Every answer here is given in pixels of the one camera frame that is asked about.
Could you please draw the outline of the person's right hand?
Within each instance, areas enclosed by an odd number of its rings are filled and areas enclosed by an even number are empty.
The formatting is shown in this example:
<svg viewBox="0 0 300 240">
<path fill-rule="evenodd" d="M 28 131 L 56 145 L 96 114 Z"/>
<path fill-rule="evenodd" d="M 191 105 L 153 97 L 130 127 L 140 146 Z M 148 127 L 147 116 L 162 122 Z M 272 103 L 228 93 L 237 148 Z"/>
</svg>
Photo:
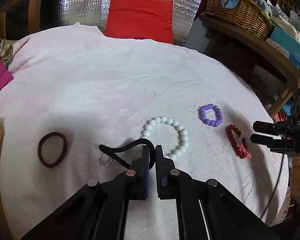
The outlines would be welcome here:
<svg viewBox="0 0 300 240">
<path fill-rule="evenodd" d="M 290 194 L 292 198 L 297 200 L 300 198 L 300 157 L 298 156 L 292 160 L 290 176 Z"/>
</svg>

